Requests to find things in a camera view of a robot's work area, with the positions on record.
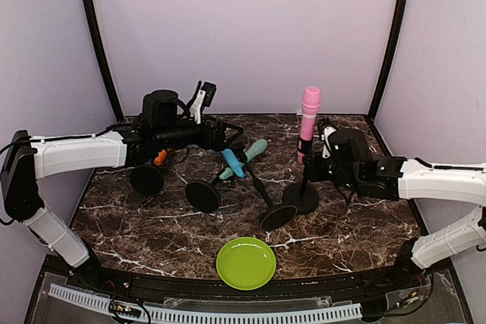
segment brown marble surface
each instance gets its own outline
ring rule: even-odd
[[[295,115],[233,115],[221,118],[245,129],[244,140],[268,140],[267,151],[251,163],[279,203],[284,188],[301,179],[295,143]],[[330,116],[338,127],[362,129],[374,155],[380,147],[361,116]],[[319,143],[314,150],[322,150]],[[174,161],[183,156],[178,151]],[[184,278],[217,278],[215,260],[224,243],[257,237],[276,254],[275,278],[302,278],[357,272],[393,264],[403,241],[419,236],[405,201],[353,198],[347,206],[331,183],[314,184],[320,205],[271,233],[257,227],[266,205],[251,179],[232,178],[218,185],[222,206],[203,214],[184,194],[187,182],[211,181],[225,165],[213,151],[191,148],[187,161],[168,168],[166,186],[156,197],[143,197],[128,182],[130,169],[100,169],[88,187],[73,229],[91,243],[104,266]]]

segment white wall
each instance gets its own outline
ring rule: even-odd
[[[307,85],[321,111],[365,113],[395,0],[96,0],[125,114],[142,96],[219,87],[211,112],[296,112]]]
[[[408,0],[377,126],[392,152],[432,162],[486,161],[486,0]],[[421,201],[430,231],[469,204]],[[486,255],[453,259],[475,322],[486,322]]]
[[[0,146],[13,133],[79,134],[114,121],[81,0],[0,0]],[[40,192],[69,220],[88,171],[41,181]],[[7,216],[2,208],[0,216]],[[24,316],[46,250],[19,223],[0,226],[2,320]]]

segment black stand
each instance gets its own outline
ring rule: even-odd
[[[248,172],[250,172],[255,189],[257,189],[268,206],[268,210],[260,216],[260,229],[262,231],[273,231],[281,228],[294,219],[294,217],[297,215],[297,208],[289,204],[273,204],[270,196],[267,193],[267,189],[265,189],[264,183],[255,175],[253,168],[248,163],[243,149],[237,149],[235,153],[238,159],[243,162]]]
[[[221,195],[216,190],[216,184],[220,181],[219,174],[222,171],[218,172],[210,184],[204,180],[196,180],[185,186],[186,199],[200,212],[215,212],[221,205]]]
[[[130,173],[130,185],[135,191],[148,197],[160,193],[165,182],[162,169],[152,165],[138,166]]]
[[[308,181],[308,172],[304,168],[302,182],[290,184],[283,191],[282,202],[295,205],[298,214],[309,214],[319,205],[319,193],[314,187],[308,185]]]

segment orange object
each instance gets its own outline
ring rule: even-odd
[[[164,161],[167,159],[167,155],[169,154],[170,148],[165,150],[163,149],[160,151],[159,155],[153,160],[153,164],[155,166],[160,166],[161,164],[164,163]]]

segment black disc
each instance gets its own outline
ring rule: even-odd
[[[185,197],[200,212],[215,212],[221,203],[218,190],[206,181],[196,180],[185,186]]]
[[[155,166],[143,165],[131,170],[130,184],[135,191],[143,195],[158,194],[164,188],[164,183],[162,171]]]
[[[296,215],[297,208],[295,206],[274,205],[260,217],[260,229],[262,231],[274,231],[290,222]]]
[[[300,184],[290,184],[283,191],[282,202],[297,207],[298,214],[309,214],[319,206],[319,193],[310,184],[305,189],[303,197],[299,195]]]

